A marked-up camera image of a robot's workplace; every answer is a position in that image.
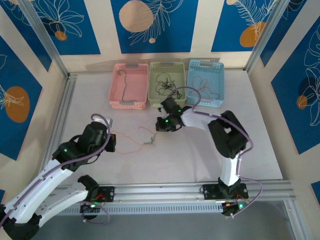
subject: light blue basket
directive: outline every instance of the light blue basket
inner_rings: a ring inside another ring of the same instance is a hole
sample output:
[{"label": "light blue basket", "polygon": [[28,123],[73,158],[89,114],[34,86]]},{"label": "light blue basket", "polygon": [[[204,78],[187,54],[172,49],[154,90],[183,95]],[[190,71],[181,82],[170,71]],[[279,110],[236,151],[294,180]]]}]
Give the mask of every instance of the light blue basket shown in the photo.
[{"label": "light blue basket", "polygon": [[[221,62],[191,60],[187,86],[201,94],[198,105],[219,108],[225,99],[225,67]],[[192,89],[186,91],[186,103],[196,104],[199,95]]]}]

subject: metal frame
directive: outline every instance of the metal frame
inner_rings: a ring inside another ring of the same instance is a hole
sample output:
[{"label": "metal frame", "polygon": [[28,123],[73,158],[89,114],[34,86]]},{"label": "metal frame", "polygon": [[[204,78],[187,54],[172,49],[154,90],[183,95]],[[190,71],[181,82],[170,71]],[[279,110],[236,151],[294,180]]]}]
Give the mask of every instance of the metal frame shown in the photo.
[{"label": "metal frame", "polygon": [[286,10],[290,0],[278,0],[270,17],[267,21],[266,26],[264,27],[258,41],[256,42],[252,53],[246,63],[244,70],[250,74],[252,67],[256,63],[257,59],[260,58],[260,54],[262,53],[263,49],[265,48],[271,34],[274,32],[280,18],[282,17],[283,12]]},{"label": "metal frame", "polygon": [[[40,170],[47,164],[51,158],[51,154],[62,141],[77,77],[77,74],[71,74],[64,86]],[[304,218],[297,206],[296,196],[290,181],[263,180],[261,182],[263,183],[263,192],[258,201],[284,201],[296,239],[311,239],[308,236]],[[113,202],[108,203],[106,206],[111,215],[219,213],[221,211],[221,203],[225,202],[225,200],[205,200],[204,195],[200,193],[201,186],[210,183],[216,184],[216,182],[186,182],[101,184],[101,186],[115,187]],[[249,192],[249,199],[252,199],[258,194],[260,185],[252,182],[245,183]],[[57,194],[68,187],[68,185],[60,185],[52,194]],[[60,215],[79,215],[79,209],[79,205],[75,204],[62,211]]]},{"label": "metal frame", "polygon": [[41,22],[36,10],[32,6],[32,3],[28,0],[17,0],[19,3],[19,8],[24,14],[25,18],[28,20],[30,26],[35,32],[36,36],[39,38],[44,49],[49,54],[50,58],[55,62],[57,68],[61,74],[67,79],[68,71],[65,67],[63,61],[60,58],[60,54],[54,45],[52,39],[50,38],[45,26]]},{"label": "metal frame", "polygon": [[65,82],[60,101],[56,109],[56,117],[53,122],[47,146],[44,150],[44,155],[38,173],[42,171],[51,159],[52,153],[58,148],[62,141],[70,104],[76,87],[76,79],[77,75],[71,74]]}]

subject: pink plastic basket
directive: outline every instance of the pink plastic basket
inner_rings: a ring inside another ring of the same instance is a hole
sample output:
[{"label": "pink plastic basket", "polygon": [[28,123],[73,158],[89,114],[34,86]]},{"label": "pink plastic basket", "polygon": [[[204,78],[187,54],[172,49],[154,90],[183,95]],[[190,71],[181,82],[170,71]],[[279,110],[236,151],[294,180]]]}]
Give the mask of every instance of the pink plastic basket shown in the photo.
[{"label": "pink plastic basket", "polygon": [[148,64],[114,65],[109,103],[114,109],[144,109],[148,97]]}]

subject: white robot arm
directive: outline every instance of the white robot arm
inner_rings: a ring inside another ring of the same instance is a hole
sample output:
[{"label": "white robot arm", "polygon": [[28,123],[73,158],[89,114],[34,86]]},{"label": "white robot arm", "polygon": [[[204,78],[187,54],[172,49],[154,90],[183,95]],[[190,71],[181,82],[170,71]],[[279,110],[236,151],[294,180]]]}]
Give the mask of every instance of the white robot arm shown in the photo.
[{"label": "white robot arm", "polygon": [[155,125],[157,131],[175,132],[182,127],[195,127],[208,131],[218,152],[222,155],[222,171],[218,184],[203,186],[207,192],[204,195],[205,199],[233,200],[239,193],[247,199],[249,196],[246,185],[241,183],[238,176],[238,158],[239,154],[245,150],[248,139],[245,136],[246,131],[236,116],[231,111],[226,111],[215,118],[208,113],[194,111],[190,106],[180,108],[171,97],[161,104],[159,111],[162,117],[157,118]]},{"label": "white robot arm", "polygon": [[88,164],[91,157],[99,156],[102,151],[115,151],[116,135],[110,130],[112,120],[100,117],[92,117],[93,122],[82,135],[62,143],[39,175],[17,197],[0,205],[0,226],[12,240],[31,239],[62,210],[97,197],[99,185],[88,175],[59,194],[50,194],[80,166]]}]

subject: green basket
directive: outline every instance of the green basket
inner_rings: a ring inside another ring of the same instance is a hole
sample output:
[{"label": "green basket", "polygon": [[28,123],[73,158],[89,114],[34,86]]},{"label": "green basket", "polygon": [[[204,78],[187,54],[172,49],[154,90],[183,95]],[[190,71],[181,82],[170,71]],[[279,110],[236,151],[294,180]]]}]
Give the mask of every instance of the green basket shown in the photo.
[{"label": "green basket", "polygon": [[[183,62],[156,61],[150,63],[148,100],[151,107],[161,107],[161,102],[167,98],[175,87],[185,87],[186,85]],[[183,107],[186,104],[187,91],[185,88],[177,91],[172,97],[180,107]]]}]

